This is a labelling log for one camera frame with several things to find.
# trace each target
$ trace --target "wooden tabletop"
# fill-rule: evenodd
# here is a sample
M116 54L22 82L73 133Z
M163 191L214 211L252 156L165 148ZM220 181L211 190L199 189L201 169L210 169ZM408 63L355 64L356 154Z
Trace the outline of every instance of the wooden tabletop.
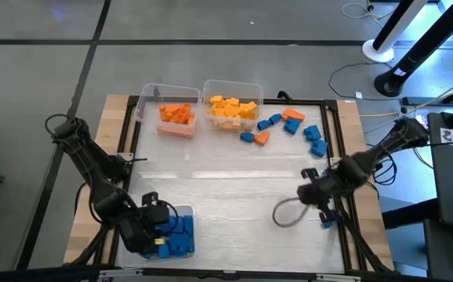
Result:
M107 96L95 141L108 154L117 153L128 101L129 96L127 95ZM339 123L342 129L346 154L353 154L357 151L366 150L367 147L364 142L361 120L355 101L338 100L337 104ZM133 125L136 123L132 114L130 114L130 117L129 130L127 132L127 136L129 137L126 138L122 152L129 152L129 143L132 138L132 130L134 129ZM328 122L331 132L332 147L338 148L338 141L334 130L335 127L329 112ZM379 207L378 194L370 187L363 186L355 191L354 198L362 236L382 262L387 267L393 269L390 248L386 239L385 226L383 225L382 213ZM64 256L65 262L71 262L76 259L91 239L94 238L100 228L100 225L92 219L89 213L88 199L89 189L85 187L82 190L78 202L77 213L71 228L70 240L68 241L67 250ZM110 233L105 241L101 262L108 262L111 238L112 234ZM352 268L358 269L355 246L353 239L349 234L348 244Z

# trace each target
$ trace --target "plastic bin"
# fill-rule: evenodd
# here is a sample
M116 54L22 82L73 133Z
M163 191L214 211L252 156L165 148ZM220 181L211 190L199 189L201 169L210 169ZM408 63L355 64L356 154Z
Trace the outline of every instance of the plastic bin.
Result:
M256 127L263 106L263 88L260 85L233 81L208 80L204 83L202 95L202 114L204 115L205 124L209 128L235 132L250 132ZM256 103L258 106L256 108L255 119L241 118L241 126L239 128L223 126L238 121L238 119L211 115L211 103L209 100L211 97L219 95L223 96L223 98L238 98L241 103L249 103L251 101Z
M174 208L178 212L178 216L183 216L183 215L192 215L194 218L194 234L197 233L197 224L195 224L196 218L195 218L195 208L191 204L174 204ZM169 214L174 215L174 212L172 211L171 208L169 208ZM152 255L151 258L147 259L144 258L140 254L134 254L127 249L125 249L124 244L120 243L119 244L119 251L117 255L117 265L120 266L123 269L135 269L135 268L141 268L141 267L149 267L148 265L151 264L152 262L165 262L169 260L175 260L175 259L186 259L194 255L194 252L192 253L187 253L183 257L174 257L174 258L159 258L157 255Z
M157 131L161 134L193 138L197 127L197 119L201 118L201 102L201 91L199 89L148 83L143 86L143 89L141 90L140 99L138 100L138 104L134 111L134 117L137 121L145 122L146 114L159 115L158 108L162 104L190 103L192 105L191 111L195 114L194 121L191 124L181 125L173 122L161 121L159 117Z

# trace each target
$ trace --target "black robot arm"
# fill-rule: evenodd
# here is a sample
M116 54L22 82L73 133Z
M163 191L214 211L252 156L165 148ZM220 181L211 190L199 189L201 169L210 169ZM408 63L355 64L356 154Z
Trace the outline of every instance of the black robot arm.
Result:
M127 192L115 185L128 177L128 162L120 156L110 156L104 152L91 139L84 120L67 117L67 121L57 126L54 132L47 131L53 142L70 156L91 188L89 204L101 221L100 231L73 263L87 263L96 249L95 245L114 227L120 232L128 251L142 254L156 252L154 239L162 234L154 227L169 221L169 204L158 200L157 193L151 192L143 196L142 207L138 208Z
M332 222L339 220L350 231L359 248L377 272L389 272L379 258L370 249L359 230L353 224L342 203L342 197L348 196L355 189L363 186L375 171L376 164L384 157L399 150L425 146L429 133L415 119L403 117L396 121L389 134L376 146L365 152L357 152L345 156L336 168L328 168L318 177L315 168L302 170L303 178L310 183L299 186L297 194L303 204L312 204L321 210L321 221ZM329 200L335 199L335 210L329 207Z

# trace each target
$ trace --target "white base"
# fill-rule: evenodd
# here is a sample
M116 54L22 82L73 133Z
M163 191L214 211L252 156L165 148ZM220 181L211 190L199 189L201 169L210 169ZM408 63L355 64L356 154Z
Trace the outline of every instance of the white base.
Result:
M370 60L376 63L387 63L393 60L393 49L390 48L386 50L385 52L377 52L373 48L373 41L375 39L370 39L367 40L363 45L362 45L362 53Z

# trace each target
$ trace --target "concrete floor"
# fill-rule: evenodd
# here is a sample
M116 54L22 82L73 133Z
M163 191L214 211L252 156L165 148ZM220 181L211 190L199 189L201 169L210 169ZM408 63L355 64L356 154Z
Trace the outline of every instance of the concrete floor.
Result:
M374 38L380 28L370 18L350 19L340 13L348 2L353 1L119 0L111 3L101 38ZM395 6L378 4L375 12L387 13ZM0 39L91 39L102 7L102 0L1 0ZM350 7L347 12L357 15L361 11ZM418 40L439 15L435 5L426 5L401 39ZM0 173L7 176L0 184L0 270L14 267L53 151L43 121L50 114L66 113L88 48L0 45ZM395 48L396 60L407 51ZM284 89L295 98L339 99L327 85L331 73L345 64L366 61L360 46L101 45L92 61L77 115L89 123L95 135L106 94L138 94L148 82L201 89L210 78L258 83L267 97L275 97ZM334 77L333 85L345 96L361 91L364 97L381 99L384 97L375 91L372 80L385 70L383 65L349 68ZM443 48L412 75L403 96L436 96L452 85L453 48ZM362 100L358 105L362 114L400 108L396 101ZM362 118L363 129L388 119ZM384 127L366 135L366 140L377 142L387 131ZM430 159L428 150L422 153ZM395 159L399 164L397 181L392 186L379 186L383 210L435 197L429 168L411 151L400 152ZM59 266L63 262L74 195L81 182L65 157L31 267ZM409 244L410 238L398 233L389 231L392 249ZM419 243L417 238L411 240L414 245ZM393 258L400 265L422 266L419 259L413 262L417 258L405 258L399 252L393 252Z

